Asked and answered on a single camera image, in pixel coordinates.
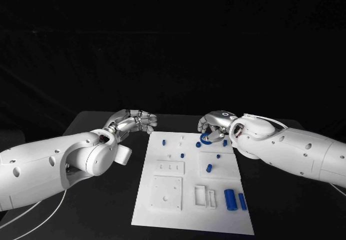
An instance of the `small blue part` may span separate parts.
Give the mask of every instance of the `small blue part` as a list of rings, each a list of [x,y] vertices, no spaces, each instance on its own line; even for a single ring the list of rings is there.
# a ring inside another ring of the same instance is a hole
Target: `small blue part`
[[[208,164],[208,167],[207,167],[208,173],[213,171],[213,167],[214,167],[214,165],[213,165],[213,164]]]
[[[205,137],[205,136],[208,136],[210,135],[210,133],[204,133],[202,135],[201,135],[201,142],[204,143],[204,144],[207,144],[207,145],[211,145],[213,144],[213,142],[211,141],[205,141],[202,138]]]
[[[246,199],[244,199],[244,194],[240,193],[240,204],[241,204],[241,209],[246,211],[247,210],[247,204],[246,204]]]
[[[226,190],[226,204],[227,204],[227,210],[228,211],[239,210],[237,196],[236,196],[236,191],[233,189]]]

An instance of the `blue tube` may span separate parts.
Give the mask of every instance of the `blue tube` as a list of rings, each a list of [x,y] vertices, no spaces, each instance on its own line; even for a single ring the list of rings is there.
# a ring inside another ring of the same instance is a hole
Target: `blue tube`
[[[228,211],[239,210],[237,196],[236,196],[236,191],[233,189],[226,190],[226,204],[227,204]]]
[[[241,204],[241,209],[247,210],[247,204],[246,204],[246,199],[244,199],[243,193],[240,193],[240,204]]]
[[[213,171],[213,167],[214,167],[214,165],[213,165],[213,164],[208,164],[208,167],[207,167],[208,173]]]
[[[210,133],[204,133],[202,135],[201,135],[201,142],[204,143],[204,144],[207,144],[207,145],[211,145],[213,144],[213,142],[211,141],[205,141],[202,138],[205,137],[205,136],[208,136],[210,135]]]

